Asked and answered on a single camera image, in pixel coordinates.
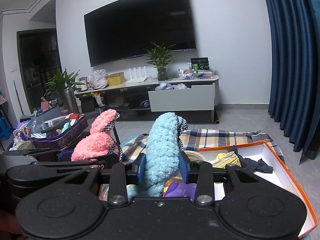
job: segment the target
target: screw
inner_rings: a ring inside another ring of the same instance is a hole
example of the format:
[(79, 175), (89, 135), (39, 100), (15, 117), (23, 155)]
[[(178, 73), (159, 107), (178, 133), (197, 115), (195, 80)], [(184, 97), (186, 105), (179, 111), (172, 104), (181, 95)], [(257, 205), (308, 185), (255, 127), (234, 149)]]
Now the screw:
[(212, 201), (212, 197), (209, 195), (200, 195), (197, 197), (197, 202), (202, 205), (207, 205)]
[(120, 205), (125, 201), (125, 197), (121, 195), (114, 195), (110, 198), (110, 202), (116, 205)]

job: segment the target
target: blue curtain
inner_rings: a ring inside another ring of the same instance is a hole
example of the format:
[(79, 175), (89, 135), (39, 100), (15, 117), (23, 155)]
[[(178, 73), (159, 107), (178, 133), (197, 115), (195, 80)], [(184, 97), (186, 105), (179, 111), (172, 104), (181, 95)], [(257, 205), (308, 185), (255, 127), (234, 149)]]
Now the blue curtain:
[(320, 0), (266, 2), (272, 41), (268, 112), (294, 143), (293, 150), (304, 149), (302, 154), (312, 159), (316, 151), (309, 147), (320, 143)]

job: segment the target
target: blue stool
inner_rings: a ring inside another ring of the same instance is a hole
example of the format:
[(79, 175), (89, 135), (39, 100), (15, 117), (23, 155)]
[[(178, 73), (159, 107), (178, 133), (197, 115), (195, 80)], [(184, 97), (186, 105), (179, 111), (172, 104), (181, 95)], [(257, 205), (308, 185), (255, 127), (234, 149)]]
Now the blue stool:
[(10, 127), (5, 124), (3, 116), (0, 117), (0, 138), (4, 138), (6, 140), (10, 139)]

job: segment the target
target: television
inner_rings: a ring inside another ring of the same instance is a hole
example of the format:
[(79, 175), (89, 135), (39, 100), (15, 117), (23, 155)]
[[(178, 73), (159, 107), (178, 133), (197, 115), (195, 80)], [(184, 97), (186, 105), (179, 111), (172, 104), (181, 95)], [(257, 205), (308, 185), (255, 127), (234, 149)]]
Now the television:
[(196, 49), (189, 0), (118, 0), (84, 15), (91, 66), (139, 57), (151, 42)]

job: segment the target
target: potted plant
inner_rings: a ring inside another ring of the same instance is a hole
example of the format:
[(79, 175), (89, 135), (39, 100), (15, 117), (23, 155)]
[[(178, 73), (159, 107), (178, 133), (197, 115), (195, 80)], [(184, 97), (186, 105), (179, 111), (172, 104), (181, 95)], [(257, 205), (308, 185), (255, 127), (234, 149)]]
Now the potted plant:
[(58, 69), (49, 82), (45, 84), (47, 92), (58, 92), (63, 101), (63, 105), (65, 105), (64, 90), (67, 88), (75, 89), (75, 85), (83, 85), (81, 82), (76, 82), (79, 71), (77, 73), (72, 72), (71, 74), (68, 74), (67, 69), (65, 69), (63, 73)]
[(153, 49), (147, 49), (147, 57), (148, 64), (155, 65), (155, 68), (158, 70), (158, 80), (164, 81), (168, 79), (168, 75), (166, 72), (166, 66), (171, 61), (170, 58), (172, 55), (169, 53), (169, 48), (174, 46), (166, 46), (164, 43), (161, 45), (157, 45), (152, 42), (152, 44), (155, 46)]

